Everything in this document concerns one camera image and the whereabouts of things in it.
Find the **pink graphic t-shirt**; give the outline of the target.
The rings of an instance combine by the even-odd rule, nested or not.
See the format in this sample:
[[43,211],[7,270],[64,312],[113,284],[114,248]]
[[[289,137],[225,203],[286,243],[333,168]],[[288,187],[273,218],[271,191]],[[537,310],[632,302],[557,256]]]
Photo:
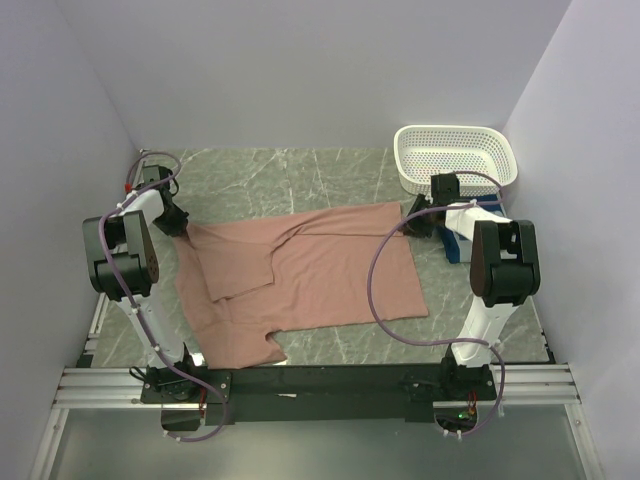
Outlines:
[[209,367],[285,360],[280,331],[425,317],[397,202],[191,223],[174,245],[184,316]]

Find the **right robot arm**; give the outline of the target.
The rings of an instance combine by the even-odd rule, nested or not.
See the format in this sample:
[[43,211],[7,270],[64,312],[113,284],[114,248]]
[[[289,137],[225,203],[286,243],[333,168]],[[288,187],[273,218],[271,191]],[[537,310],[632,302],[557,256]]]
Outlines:
[[501,203],[465,197],[462,171],[433,175],[430,195],[419,194],[401,231],[430,237],[445,228],[471,243],[469,281],[473,301],[465,323],[450,345],[456,364],[441,371],[444,395],[460,399],[474,386],[468,368],[491,362],[492,352],[507,320],[537,293],[541,283],[536,230],[529,220],[512,220],[488,210]]

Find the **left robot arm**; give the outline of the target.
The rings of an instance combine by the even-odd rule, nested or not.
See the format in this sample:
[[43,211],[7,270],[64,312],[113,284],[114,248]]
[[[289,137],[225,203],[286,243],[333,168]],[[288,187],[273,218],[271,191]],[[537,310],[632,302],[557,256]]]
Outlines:
[[188,213],[173,201],[175,173],[164,166],[142,168],[142,182],[131,189],[108,218],[83,221],[82,233],[89,279],[126,314],[145,346],[147,372],[138,378],[164,389],[176,401],[193,399],[200,378],[184,342],[170,330],[156,286],[159,261],[149,227],[168,237],[186,233]]

